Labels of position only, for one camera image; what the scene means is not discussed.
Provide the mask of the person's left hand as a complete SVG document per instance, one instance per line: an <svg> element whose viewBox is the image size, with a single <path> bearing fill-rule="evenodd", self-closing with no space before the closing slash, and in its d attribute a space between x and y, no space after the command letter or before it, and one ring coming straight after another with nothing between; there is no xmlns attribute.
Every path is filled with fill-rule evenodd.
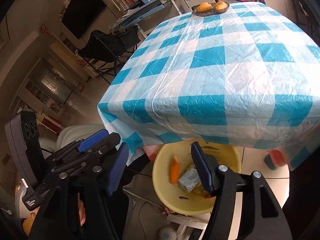
<svg viewBox="0 0 320 240"><path fill-rule="evenodd" d="M79 206L80 225L83 226L83 224L86 221L86 214L85 214L84 204L81 200L78 201L78 206Z"/></svg>

